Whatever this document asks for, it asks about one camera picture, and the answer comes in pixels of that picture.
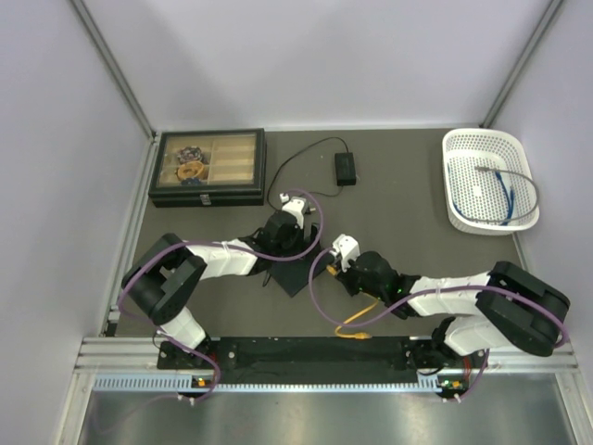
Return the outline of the black network switch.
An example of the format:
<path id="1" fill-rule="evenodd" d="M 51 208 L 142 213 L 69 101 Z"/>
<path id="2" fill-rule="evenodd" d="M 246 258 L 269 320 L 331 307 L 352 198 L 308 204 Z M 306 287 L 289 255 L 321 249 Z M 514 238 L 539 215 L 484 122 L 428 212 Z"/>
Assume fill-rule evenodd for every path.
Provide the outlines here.
<path id="1" fill-rule="evenodd" d="M 322 247 L 317 245 L 298 260 L 275 262 L 270 269 L 270 276 L 288 297 L 293 298 L 308 286 L 310 267 L 321 252 Z"/>

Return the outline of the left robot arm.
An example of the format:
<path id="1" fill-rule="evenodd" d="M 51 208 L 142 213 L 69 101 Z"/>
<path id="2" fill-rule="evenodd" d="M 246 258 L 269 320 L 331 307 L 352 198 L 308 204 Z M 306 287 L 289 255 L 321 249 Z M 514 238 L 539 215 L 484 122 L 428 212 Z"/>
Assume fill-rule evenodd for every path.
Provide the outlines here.
<path id="1" fill-rule="evenodd" d="M 319 250 L 324 216 L 305 234 L 308 204 L 293 199 L 275 211 L 254 233 L 228 241 L 192 243 L 173 233 L 163 235 L 127 272 L 118 305 L 131 299 L 148 321 L 190 367 L 204 365 L 209 335 L 187 307 L 197 285 L 224 276 L 264 273 L 286 293 L 302 288 L 306 259 Z"/>

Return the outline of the black power adapter with cord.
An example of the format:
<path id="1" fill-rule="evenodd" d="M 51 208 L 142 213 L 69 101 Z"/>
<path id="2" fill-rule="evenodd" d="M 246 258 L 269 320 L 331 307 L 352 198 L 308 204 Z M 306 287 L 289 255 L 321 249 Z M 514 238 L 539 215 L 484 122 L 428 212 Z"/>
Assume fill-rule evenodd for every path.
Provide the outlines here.
<path id="1" fill-rule="evenodd" d="M 290 156 L 289 158 L 287 158 L 284 162 L 282 162 L 280 164 L 280 166 L 277 168 L 276 172 L 274 173 L 274 175 L 271 178 L 271 182 L 270 182 L 268 191 L 266 193 L 266 202 L 268 204 L 271 204 L 271 201 L 270 201 L 271 191 L 273 190 L 274 186 L 276 185 L 276 182 L 279 179 L 284 168 L 287 167 L 288 164 L 292 160 L 298 158 L 300 155 L 305 154 L 306 152 L 313 149 L 314 147 L 319 146 L 319 145 L 321 145 L 325 142 L 329 142 L 329 141 L 337 141 L 344 148 L 343 152 L 338 152 L 338 153 L 334 154 L 334 176 L 335 176 L 335 184 L 338 187 L 338 190 L 334 194 L 331 194 L 331 195 L 323 193 L 323 192 L 313 192 L 313 195 L 318 195 L 318 196 L 322 196 L 322 197 L 337 197 L 342 193 L 343 188 L 345 186 L 356 185 L 357 181 L 358 181 L 358 175 L 357 175 L 357 170 L 356 170 L 356 161 L 354 158 L 354 153 L 351 151 L 348 143 L 342 137 L 329 136 L 329 137 L 325 137 L 321 140 L 318 140 L 316 142 L 313 142 L 307 146 L 304 146 L 303 148 L 299 149 L 296 153 L 294 153 L 292 156 Z"/>

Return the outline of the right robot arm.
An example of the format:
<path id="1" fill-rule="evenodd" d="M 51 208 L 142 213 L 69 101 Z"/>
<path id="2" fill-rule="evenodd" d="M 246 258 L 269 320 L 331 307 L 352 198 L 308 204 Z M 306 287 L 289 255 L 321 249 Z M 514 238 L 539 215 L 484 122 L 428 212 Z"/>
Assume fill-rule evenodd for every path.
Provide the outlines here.
<path id="1" fill-rule="evenodd" d="M 400 319 L 443 316 L 429 350 L 446 367 L 505 346 L 548 357 L 567 339 L 570 300 L 509 261 L 471 276 L 431 278 L 398 273 L 378 252 L 367 251 L 327 269 L 349 295 L 368 294 Z"/>

